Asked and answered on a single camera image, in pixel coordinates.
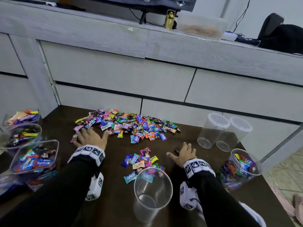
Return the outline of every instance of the white wall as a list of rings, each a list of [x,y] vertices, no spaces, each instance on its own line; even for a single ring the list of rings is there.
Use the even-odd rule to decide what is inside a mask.
[[[244,6],[234,8],[234,11],[242,9],[237,15],[237,20],[246,8],[248,0]],[[245,37],[257,38],[265,18],[271,13],[277,13],[284,18],[284,24],[295,24],[303,27],[303,0],[251,0],[244,19],[237,27],[236,33],[242,33]]]
[[[139,22],[128,8],[123,8],[119,6],[104,4],[100,2],[94,2],[90,0],[73,0],[74,4],[78,7],[85,8],[89,12],[99,13],[103,15],[130,19]],[[193,14],[207,17],[220,17],[226,0],[197,0]],[[141,11],[132,10],[132,12],[140,18],[142,15]],[[146,15],[146,20],[153,24],[163,25],[165,20],[165,15],[158,15],[153,13],[148,13]]]

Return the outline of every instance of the transparent container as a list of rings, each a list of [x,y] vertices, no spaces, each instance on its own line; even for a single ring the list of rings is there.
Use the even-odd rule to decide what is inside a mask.
[[[247,159],[247,163],[251,166],[247,170],[243,169],[234,154],[238,154],[245,157]],[[260,175],[262,173],[262,167],[260,162],[252,154],[242,149],[233,149],[229,160],[221,166],[220,172],[221,182],[223,186],[226,190],[231,191],[239,188],[241,185],[248,182],[255,176]]]
[[[198,144],[205,149],[211,148],[229,125],[229,120],[223,115],[210,113],[197,139]]]
[[[38,131],[40,131],[40,133],[36,137],[34,137],[33,139],[30,139],[26,143],[22,143],[20,145],[13,146],[13,147],[6,147],[5,145],[10,140],[10,137],[13,134],[13,132],[19,128],[35,128]],[[21,148],[22,146],[29,144],[29,143],[33,143],[33,142],[39,142],[41,140],[42,140],[42,128],[38,124],[23,123],[23,124],[19,124],[18,126],[13,127],[12,129],[6,130],[4,133],[2,133],[0,135],[0,148],[4,149],[7,153],[9,153],[11,156],[14,157],[15,154],[17,153],[17,151],[19,150],[19,148]]]
[[[188,11],[178,13],[177,30],[195,36],[220,40],[227,29],[227,22],[222,18],[196,16]]]
[[[56,154],[55,154],[55,157],[53,159],[54,160],[53,164],[47,165],[47,166],[42,166],[42,167],[39,167],[39,168],[36,168],[36,169],[30,169],[30,170],[17,172],[16,170],[22,162],[20,160],[20,158],[22,156],[24,156],[29,150],[34,149],[34,148],[47,148],[47,149],[56,150]],[[48,140],[48,141],[42,141],[42,142],[36,142],[36,143],[29,143],[29,144],[21,147],[18,150],[18,152],[16,153],[9,169],[13,174],[24,174],[24,173],[33,173],[33,172],[40,171],[41,169],[44,169],[44,168],[47,168],[47,167],[50,167],[50,166],[55,166],[57,155],[58,155],[58,149],[59,149],[59,141],[57,141],[57,140]]]
[[[16,111],[14,111],[14,112],[11,112],[11,113],[8,113],[8,114],[4,115],[3,122],[2,122],[2,125],[3,125],[4,129],[5,130],[10,130],[10,129],[13,129],[14,127],[17,127],[17,126],[21,125],[21,124],[28,124],[28,123],[35,123],[35,124],[39,124],[39,125],[41,124],[42,118],[41,118],[41,114],[40,114],[38,108],[27,108],[27,109],[23,109],[23,110],[20,110],[20,111],[25,111],[25,110],[38,111],[38,118],[33,120],[33,121],[30,121],[30,122],[23,122],[23,123],[16,124],[16,125],[10,125],[10,124],[7,123],[7,120],[12,118],[16,114]]]
[[[231,117],[229,122],[229,128],[221,134],[216,142],[217,147],[224,152],[231,152],[238,142],[252,131],[249,122],[239,117]]]
[[[150,223],[157,213],[167,206],[172,198],[172,182],[168,175],[158,168],[142,170],[135,182],[134,215],[142,223]]]

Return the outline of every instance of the container lid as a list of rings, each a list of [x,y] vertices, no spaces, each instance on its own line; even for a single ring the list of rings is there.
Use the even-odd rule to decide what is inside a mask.
[[[244,119],[239,117],[231,117],[229,119],[230,123],[240,131],[250,132],[252,131],[252,126]]]
[[[229,120],[218,113],[210,113],[208,119],[214,126],[217,126],[220,129],[226,129],[230,125]]]

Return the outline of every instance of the plastic food container with cookies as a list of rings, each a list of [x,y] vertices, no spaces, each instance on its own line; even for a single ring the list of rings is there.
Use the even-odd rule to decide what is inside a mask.
[[[178,13],[177,30],[186,34],[220,40],[227,29],[222,18],[196,16],[188,11]]]

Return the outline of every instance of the black sleeve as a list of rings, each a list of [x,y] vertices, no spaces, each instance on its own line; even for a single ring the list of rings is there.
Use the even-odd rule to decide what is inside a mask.
[[[195,173],[188,182],[197,189],[207,226],[260,227],[210,172]]]
[[[62,172],[0,219],[0,226],[17,227],[24,223],[40,223],[44,227],[71,226],[87,195],[96,167],[94,160],[73,159]]]

